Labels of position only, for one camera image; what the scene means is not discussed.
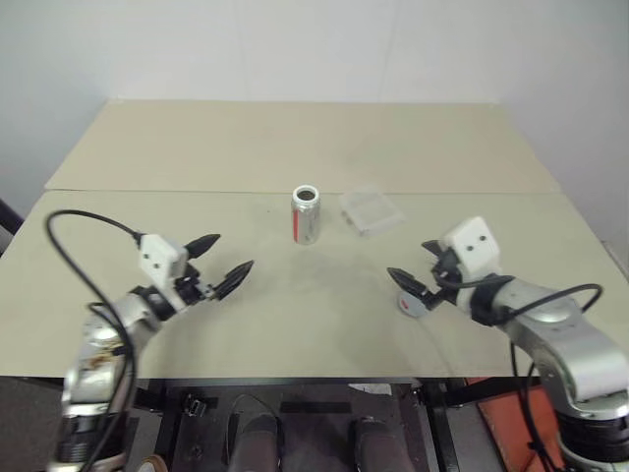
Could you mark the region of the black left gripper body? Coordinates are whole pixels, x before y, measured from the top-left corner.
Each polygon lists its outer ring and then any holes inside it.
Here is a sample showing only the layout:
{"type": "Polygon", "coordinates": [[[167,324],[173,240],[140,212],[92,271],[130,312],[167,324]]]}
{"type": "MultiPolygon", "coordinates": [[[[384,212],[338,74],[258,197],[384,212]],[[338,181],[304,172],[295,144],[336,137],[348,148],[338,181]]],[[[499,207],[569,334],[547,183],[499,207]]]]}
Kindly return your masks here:
{"type": "Polygon", "coordinates": [[[175,279],[174,288],[186,305],[195,305],[214,298],[213,287],[200,279],[200,273],[193,266],[187,266],[184,274],[175,279]]]}

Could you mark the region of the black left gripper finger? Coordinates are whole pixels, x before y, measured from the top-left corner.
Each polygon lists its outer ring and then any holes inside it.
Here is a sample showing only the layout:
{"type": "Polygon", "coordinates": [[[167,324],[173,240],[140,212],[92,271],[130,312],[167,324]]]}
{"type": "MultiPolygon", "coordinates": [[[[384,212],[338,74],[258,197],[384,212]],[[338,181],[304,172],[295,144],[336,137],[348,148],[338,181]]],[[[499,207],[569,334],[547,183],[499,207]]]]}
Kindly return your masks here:
{"type": "Polygon", "coordinates": [[[188,253],[188,259],[200,258],[212,248],[220,237],[220,234],[206,234],[186,244],[185,249],[188,253]]]}
{"type": "Polygon", "coordinates": [[[212,288],[212,299],[223,300],[236,290],[249,275],[254,261],[247,261],[230,270],[221,283],[212,288]]]}

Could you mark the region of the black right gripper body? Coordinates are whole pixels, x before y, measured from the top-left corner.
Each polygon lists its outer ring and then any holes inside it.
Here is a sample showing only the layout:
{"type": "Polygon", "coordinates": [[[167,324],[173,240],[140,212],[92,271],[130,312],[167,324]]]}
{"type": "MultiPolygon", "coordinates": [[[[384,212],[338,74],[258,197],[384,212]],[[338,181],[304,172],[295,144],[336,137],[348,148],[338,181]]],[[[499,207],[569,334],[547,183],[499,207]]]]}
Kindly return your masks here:
{"type": "Polygon", "coordinates": [[[427,307],[436,308],[442,302],[455,305],[459,292],[458,285],[462,282],[462,275],[457,267],[458,257],[452,249],[428,248],[428,251],[436,256],[431,273],[439,290],[430,295],[427,307]]]}

